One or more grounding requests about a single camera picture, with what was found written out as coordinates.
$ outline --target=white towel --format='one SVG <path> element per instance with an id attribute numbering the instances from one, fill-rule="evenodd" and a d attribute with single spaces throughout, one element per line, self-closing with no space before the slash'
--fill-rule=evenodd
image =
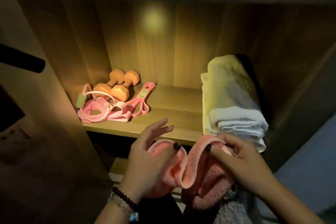
<path id="1" fill-rule="evenodd" d="M 253 141 L 259 152 L 263 152 L 268 124 L 260 111 L 254 84 L 237 57 L 214 58 L 201 79 L 203 133 L 235 133 Z"/>

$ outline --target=pink towel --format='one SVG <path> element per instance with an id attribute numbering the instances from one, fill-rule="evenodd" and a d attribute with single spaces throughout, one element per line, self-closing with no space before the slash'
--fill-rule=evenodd
<path id="1" fill-rule="evenodd" d="M 148 152 L 156 155 L 174 143 L 171 140 L 155 142 Z M 225 142 L 212 135 L 200 138 L 190 150 L 181 147 L 177 154 L 167 163 L 162 177 L 147 195 L 149 198 L 162 197 L 173 191 L 175 187 L 182 188 L 182 202 L 196 209 L 208 209 L 214 206 L 231 188 L 232 178 L 223 169 L 221 163 L 204 151 L 208 145 L 216 145 L 227 154 L 232 155 L 224 146 Z"/>

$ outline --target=orange dumbbell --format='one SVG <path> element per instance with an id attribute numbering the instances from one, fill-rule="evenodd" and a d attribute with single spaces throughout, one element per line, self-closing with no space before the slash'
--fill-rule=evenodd
<path id="1" fill-rule="evenodd" d="M 116 85 L 111 90 L 111 96 L 116 97 L 120 101 L 125 102 L 129 98 L 129 86 L 136 85 L 140 81 L 140 75 L 134 70 L 130 70 L 124 75 L 125 83 L 123 85 Z"/>
<path id="2" fill-rule="evenodd" d="M 110 81 L 108 83 L 99 83 L 94 88 L 93 91 L 102 91 L 107 94 L 111 94 L 112 86 L 115 84 L 122 84 L 124 82 L 125 73 L 120 69 L 115 69 L 110 73 Z M 95 94 L 96 97 L 104 97 L 106 99 L 110 99 L 109 96 L 104 94 Z"/>

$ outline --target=black nail polish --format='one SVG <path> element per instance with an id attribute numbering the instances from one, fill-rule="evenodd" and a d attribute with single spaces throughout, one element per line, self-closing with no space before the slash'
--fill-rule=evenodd
<path id="1" fill-rule="evenodd" d="M 205 147 L 205 150 L 206 150 L 207 152 L 210 152 L 210 150 L 211 150 L 211 144 L 208 144 L 207 147 Z"/>
<path id="2" fill-rule="evenodd" d="M 179 149 L 181 149 L 181 145 L 179 145 L 178 143 L 174 143 L 173 147 L 176 151 L 178 151 Z"/>

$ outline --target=lower shelf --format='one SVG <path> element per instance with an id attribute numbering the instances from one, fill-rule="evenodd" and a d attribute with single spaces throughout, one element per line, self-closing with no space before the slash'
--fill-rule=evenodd
<path id="1" fill-rule="evenodd" d="M 142 84 L 134 87 L 134 97 L 141 88 Z M 106 120 L 101 123 L 83 123 L 83 126 L 87 131 L 136 138 L 149 124 L 168 118 L 167 125 L 173 125 L 174 131 L 164 134 L 161 139 L 194 145 L 203 136 L 202 90 L 158 85 L 149 95 L 147 103 L 151 111 L 129 122 Z"/>

